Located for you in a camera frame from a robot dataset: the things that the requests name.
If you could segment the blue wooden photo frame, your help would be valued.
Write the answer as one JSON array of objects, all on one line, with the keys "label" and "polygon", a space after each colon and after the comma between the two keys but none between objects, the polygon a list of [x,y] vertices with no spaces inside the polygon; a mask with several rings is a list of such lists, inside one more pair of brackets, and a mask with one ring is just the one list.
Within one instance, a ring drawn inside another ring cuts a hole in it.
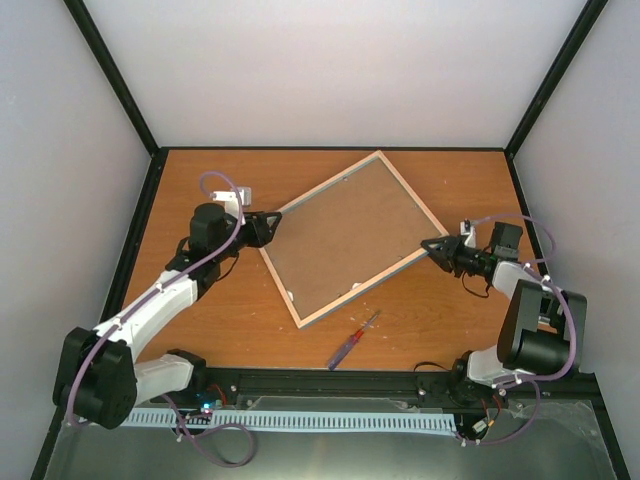
[{"label": "blue wooden photo frame", "polygon": [[423,258],[444,225],[376,151],[284,205],[261,255],[297,328]]}]

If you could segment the red purple handled screwdriver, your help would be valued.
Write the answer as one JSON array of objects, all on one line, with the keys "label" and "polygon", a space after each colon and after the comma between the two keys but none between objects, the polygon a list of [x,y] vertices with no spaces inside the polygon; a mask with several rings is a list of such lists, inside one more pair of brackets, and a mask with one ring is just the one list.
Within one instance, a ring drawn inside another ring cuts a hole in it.
[{"label": "red purple handled screwdriver", "polygon": [[376,311],[358,330],[351,334],[334,352],[327,362],[327,369],[334,371],[343,360],[349,355],[353,348],[359,343],[365,331],[370,328],[380,316],[381,311]]}]

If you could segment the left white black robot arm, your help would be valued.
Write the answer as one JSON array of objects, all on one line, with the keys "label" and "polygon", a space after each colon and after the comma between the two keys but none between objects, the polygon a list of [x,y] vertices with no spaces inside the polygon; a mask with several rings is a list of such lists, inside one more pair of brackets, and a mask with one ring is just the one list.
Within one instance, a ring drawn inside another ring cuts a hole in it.
[{"label": "left white black robot arm", "polygon": [[189,234],[155,283],[128,307],[92,330],[73,329],[64,339],[53,402],[69,420],[106,429],[120,426],[138,405],[175,392],[186,402],[208,390],[202,358],[183,350],[140,362],[150,341],[194,305],[221,278],[221,264],[244,248],[269,244],[279,212],[232,215],[215,203],[197,206]]}]

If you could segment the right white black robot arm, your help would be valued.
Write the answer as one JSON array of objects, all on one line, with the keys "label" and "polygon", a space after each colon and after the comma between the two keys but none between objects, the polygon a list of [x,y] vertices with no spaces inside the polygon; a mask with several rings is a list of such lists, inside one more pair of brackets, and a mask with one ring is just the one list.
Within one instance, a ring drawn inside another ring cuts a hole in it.
[{"label": "right white black robot arm", "polygon": [[489,243],[476,246],[476,224],[465,220],[457,235],[427,239],[421,247],[443,271],[460,280],[480,277],[509,305],[496,345],[456,359],[447,390],[461,406],[487,400],[526,380],[555,381],[576,373],[581,360],[587,299],[558,287],[528,263],[519,261],[523,229],[494,224]]}]

